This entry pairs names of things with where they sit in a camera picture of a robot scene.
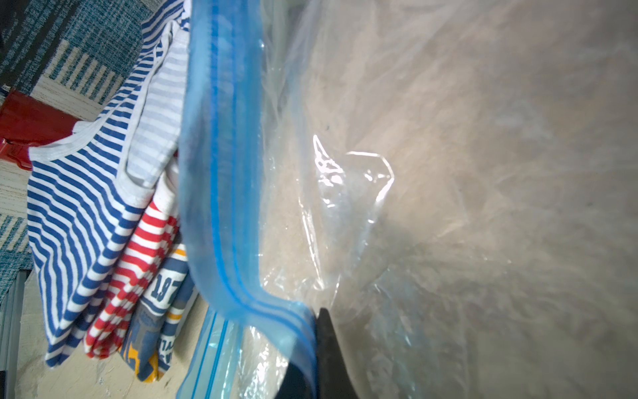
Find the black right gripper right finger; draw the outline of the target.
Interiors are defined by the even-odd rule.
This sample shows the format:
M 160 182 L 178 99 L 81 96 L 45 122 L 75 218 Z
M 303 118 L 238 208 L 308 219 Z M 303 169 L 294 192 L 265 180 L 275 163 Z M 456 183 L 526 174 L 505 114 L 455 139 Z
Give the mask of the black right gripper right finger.
M 359 398 L 348 375 L 332 318 L 325 308 L 320 309 L 317 318 L 317 397 Z

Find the navy white striped tank top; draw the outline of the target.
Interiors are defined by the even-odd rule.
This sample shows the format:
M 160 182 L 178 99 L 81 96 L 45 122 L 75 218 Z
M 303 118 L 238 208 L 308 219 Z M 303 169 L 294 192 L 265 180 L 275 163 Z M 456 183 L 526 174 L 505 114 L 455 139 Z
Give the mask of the navy white striped tank top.
M 77 347 L 108 356 L 109 317 L 126 295 L 120 264 L 141 260 L 136 231 L 161 238 L 175 200 L 190 4 L 167 1 L 142 26 L 134 68 L 92 122 L 29 152 L 28 238 L 43 304 L 48 367 Z

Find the green patterned garment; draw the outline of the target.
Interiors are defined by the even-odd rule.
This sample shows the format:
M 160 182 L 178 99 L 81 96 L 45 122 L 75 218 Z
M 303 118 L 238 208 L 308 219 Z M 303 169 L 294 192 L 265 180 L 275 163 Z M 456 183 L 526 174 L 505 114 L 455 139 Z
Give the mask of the green patterned garment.
M 185 245 L 177 239 L 136 304 L 120 350 L 139 381 L 157 382 L 170 369 L 176 339 L 197 295 Z

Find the red white striped tank top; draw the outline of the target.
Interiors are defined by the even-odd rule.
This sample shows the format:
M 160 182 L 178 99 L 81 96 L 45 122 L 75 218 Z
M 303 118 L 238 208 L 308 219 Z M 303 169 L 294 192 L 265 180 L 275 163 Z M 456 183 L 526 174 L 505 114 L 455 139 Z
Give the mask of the red white striped tank top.
M 169 162 L 106 291 L 106 302 L 84 338 L 84 352 L 107 358 L 123 344 L 136 304 L 154 279 L 178 231 L 176 160 Z

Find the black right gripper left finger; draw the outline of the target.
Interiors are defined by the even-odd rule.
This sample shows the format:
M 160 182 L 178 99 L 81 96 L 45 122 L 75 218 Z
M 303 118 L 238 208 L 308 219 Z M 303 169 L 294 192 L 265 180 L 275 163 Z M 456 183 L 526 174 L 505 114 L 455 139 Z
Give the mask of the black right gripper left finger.
M 314 399 L 313 390 L 302 371 L 289 363 L 275 399 Z

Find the clear vacuum bag blue zip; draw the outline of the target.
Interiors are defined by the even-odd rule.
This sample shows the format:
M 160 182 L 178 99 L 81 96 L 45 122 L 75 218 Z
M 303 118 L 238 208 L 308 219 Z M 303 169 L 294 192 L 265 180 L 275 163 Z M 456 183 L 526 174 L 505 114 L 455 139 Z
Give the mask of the clear vacuum bag blue zip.
M 634 1 L 192 1 L 181 394 L 637 395 Z

